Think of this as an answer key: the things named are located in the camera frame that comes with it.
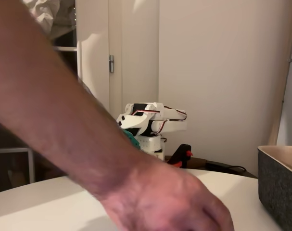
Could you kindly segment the person's hand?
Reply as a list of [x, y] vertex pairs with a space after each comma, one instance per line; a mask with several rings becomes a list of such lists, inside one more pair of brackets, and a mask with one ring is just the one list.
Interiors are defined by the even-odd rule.
[[232, 231], [228, 208], [192, 174], [163, 163], [136, 168], [99, 201], [121, 231]]

